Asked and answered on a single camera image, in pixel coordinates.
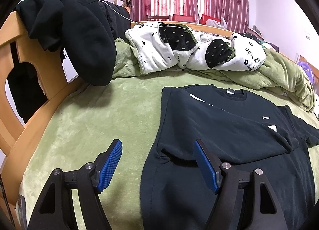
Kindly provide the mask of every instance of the clothing tag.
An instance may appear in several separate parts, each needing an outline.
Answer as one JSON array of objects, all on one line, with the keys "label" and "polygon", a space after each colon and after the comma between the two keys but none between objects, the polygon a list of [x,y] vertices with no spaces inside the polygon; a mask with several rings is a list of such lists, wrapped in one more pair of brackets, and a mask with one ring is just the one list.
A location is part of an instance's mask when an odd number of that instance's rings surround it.
[{"label": "clothing tag", "polygon": [[228,88],[228,89],[227,89],[227,93],[229,93],[229,94],[235,94],[235,91],[234,91],[233,89],[231,89],[231,88]]}]

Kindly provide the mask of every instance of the sweatshirt sleeve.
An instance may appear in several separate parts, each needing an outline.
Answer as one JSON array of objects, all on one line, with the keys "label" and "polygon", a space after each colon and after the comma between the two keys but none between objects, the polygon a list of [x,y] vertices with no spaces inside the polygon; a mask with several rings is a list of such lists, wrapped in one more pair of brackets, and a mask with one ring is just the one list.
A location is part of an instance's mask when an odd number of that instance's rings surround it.
[{"label": "sweatshirt sleeve", "polygon": [[319,144],[319,129],[294,116],[288,106],[285,106],[285,110],[295,128],[296,134],[306,141],[307,146],[313,147]]}]

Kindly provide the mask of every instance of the green bedsheet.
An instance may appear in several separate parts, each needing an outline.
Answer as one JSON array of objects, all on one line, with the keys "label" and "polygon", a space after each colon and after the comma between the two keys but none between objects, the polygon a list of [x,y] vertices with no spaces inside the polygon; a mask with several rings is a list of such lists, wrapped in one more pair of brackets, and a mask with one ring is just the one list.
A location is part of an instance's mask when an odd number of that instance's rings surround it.
[{"label": "green bedsheet", "polygon": [[[75,170],[104,152],[114,138],[123,143],[123,154],[109,188],[100,195],[113,230],[143,229],[139,187],[144,161],[155,140],[160,122],[161,90],[165,86],[214,84],[217,87],[245,87],[190,74],[161,71],[147,76],[117,78],[108,86],[77,91],[64,100],[47,129],[24,173],[20,193],[25,196],[27,219],[42,187],[54,168]],[[319,128],[312,113],[297,107],[284,96],[267,90],[250,90],[276,105],[288,104],[292,113]],[[318,197],[319,148],[309,149]],[[73,191],[79,230],[85,229],[77,192]]]}]

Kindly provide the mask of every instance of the wooden bed frame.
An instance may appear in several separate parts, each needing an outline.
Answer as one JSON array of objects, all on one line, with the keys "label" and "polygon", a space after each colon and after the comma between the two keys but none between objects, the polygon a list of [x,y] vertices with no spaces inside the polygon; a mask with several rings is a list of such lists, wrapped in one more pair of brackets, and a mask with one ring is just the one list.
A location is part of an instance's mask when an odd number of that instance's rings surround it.
[{"label": "wooden bed frame", "polygon": [[[174,23],[185,24],[194,30],[226,37],[230,37],[233,33],[206,25]],[[29,62],[34,65],[47,96],[47,101],[36,111],[25,126],[17,119],[5,93],[6,79],[14,68],[11,43],[16,44],[20,63]],[[37,40],[28,38],[27,31],[17,12],[10,14],[0,29],[0,149],[6,156],[1,175],[15,221],[17,219],[14,209],[22,177],[44,130],[60,103],[83,84],[85,82],[80,77],[76,77],[68,83],[61,64],[60,51],[54,53],[44,51]],[[6,212],[4,201],[1,198],[0,206]]]}]

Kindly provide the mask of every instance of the black garment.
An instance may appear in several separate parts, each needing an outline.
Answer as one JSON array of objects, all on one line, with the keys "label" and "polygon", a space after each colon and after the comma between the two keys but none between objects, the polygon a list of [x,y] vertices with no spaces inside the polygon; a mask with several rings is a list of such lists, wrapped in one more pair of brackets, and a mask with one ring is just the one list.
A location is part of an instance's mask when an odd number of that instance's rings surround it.
[{"label": "black garment", "polygon": [[111,81],[116,48],[98,0],[24,0],[16,10],[29,38],[51,52],[63,46],[84,81],[95,86]]},{"label": "black garment", "polygon": [[[103,13],[111,27],[114,40],[121,38],[125,40],[124,33],[131,28],[131,21],[123,18],[115,11],[113,11],[105,2],[107,1],[98,1],[98,4],[101,6]],[[129,12],[122,6],[107,2],[114,10],[122,14],[124,17],[130,19]]]},{"label": "black garment", "polygon": [[307,146],[318,144],[319,130],[293,116],[288,106],[277,107],[251,92],[231,95],[213,85],[195,85],[163,88],[160,127],[141,178],[145,230],[203,229],[216,196],[193,157],[196,139],[239,170],[261,168],[288,229],[299,229],[314,206]]}]

